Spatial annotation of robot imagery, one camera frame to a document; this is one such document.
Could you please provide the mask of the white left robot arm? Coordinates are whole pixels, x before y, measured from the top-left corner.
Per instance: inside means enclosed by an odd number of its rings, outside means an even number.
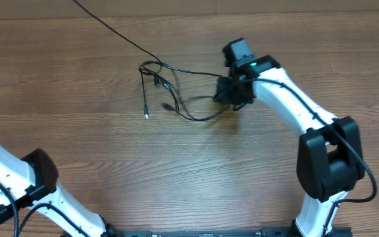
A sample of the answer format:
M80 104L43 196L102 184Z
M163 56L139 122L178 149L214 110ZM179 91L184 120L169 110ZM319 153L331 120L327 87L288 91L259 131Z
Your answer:
M37 211L70 236L110 236L105 220L61 184L54 162L42 149L19 159L0 144L0 224L19 222L22 208Z

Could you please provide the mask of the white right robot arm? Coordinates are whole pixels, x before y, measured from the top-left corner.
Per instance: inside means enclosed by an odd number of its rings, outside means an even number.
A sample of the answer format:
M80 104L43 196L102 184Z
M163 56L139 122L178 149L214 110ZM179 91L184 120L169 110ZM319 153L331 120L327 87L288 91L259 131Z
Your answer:
M271 56L257 57L243 39L222 50L228 77L219 78L215 101L237 111L262 101L299 138L296 173L305 191L300 213L289 227L264 227L261 236L352 236L333 227L339 204L365 175L359 127L338 118L302 92Z

